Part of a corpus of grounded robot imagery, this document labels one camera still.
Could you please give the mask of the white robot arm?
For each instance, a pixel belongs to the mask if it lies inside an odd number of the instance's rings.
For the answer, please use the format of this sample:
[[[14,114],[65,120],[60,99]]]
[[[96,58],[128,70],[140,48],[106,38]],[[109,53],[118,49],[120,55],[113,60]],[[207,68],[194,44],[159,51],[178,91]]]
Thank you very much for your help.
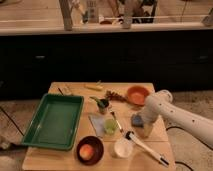
[[[199,116],[172,104],[168,90],[149,94],[144,100],[141,115],[145,123],[153,123],[161,115],[179,124],[188,133],[213,149],[213,120]]]

